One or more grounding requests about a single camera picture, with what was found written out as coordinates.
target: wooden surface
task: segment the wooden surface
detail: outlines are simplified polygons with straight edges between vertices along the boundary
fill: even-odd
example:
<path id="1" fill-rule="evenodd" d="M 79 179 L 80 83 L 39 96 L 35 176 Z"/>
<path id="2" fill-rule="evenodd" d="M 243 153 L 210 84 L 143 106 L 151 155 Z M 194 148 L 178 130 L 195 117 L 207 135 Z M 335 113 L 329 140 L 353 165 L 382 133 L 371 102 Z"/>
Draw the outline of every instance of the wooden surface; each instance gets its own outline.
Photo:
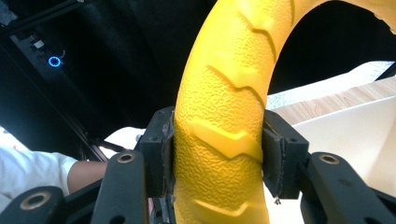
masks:
<path id="1" fill-rule="evenodd" d="M 272 111 L 294 125 L 338 110 L 396 95 L 396 77 L 389 77 L 314 100 L 286 105 Z"/>

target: white cloth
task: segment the white cloth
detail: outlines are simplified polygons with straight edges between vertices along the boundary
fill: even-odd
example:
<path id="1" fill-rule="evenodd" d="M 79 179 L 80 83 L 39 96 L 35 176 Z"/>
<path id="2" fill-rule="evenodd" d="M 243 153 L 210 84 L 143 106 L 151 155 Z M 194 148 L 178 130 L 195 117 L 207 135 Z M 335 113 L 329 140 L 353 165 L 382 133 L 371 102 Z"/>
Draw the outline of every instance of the white cloth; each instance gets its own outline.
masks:
<path id="1" fill-rule="evenodd" d="M 59 153 L 18 151 L 0 146 L 0 213 L 18 195 L 43 186 L 69 194 L 67 175 L 75 159 Z"/>

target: yellow curved object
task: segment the yellow curved object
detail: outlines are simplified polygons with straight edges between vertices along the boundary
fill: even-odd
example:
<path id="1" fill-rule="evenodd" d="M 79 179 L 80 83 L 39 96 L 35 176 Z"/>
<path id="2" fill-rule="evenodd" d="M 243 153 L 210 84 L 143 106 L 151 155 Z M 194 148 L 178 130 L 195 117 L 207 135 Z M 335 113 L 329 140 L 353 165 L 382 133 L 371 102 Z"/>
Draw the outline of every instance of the yellow curved object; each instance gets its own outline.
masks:
<path id="1" fill-rule="evenodd" d="M 187 62 L 175 114 L 177 223 L 268 223 L 262 119 L 276 60 L 326 0 L 219 0 Z M 396 1 L 348 0 L 396 34 Z"/>

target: blue ring light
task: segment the blue ring light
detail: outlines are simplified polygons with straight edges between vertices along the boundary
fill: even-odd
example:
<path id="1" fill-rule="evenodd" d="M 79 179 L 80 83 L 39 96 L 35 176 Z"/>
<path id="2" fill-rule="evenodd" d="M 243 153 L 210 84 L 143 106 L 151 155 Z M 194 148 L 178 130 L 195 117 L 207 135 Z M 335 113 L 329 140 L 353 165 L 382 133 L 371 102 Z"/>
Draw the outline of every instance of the blue ring light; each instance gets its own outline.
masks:
<path id="1" fill-rule="evenodd" d="M 48 63 L 49 63 L 49 66 L 51 66 L 53 68 L 57 68 L 57 67 L 61 66 L 62 60 L 59 57 L 52 56 L 49 58 Z"/>

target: white shirt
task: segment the white shirt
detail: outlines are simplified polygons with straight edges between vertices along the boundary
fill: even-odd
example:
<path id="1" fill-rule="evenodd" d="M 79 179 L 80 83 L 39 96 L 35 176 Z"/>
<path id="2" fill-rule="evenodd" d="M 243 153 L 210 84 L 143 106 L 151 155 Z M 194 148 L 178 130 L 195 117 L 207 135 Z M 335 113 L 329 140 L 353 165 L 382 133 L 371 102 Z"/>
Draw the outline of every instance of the white shirt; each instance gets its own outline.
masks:
<path id="1" fill-rule="evenodd" d="M 36 187 L 55 186 L 68 195 L 67 175 L 75 162 L 59 153 L 0 146 L 0 213 L 18 195 Z"/>

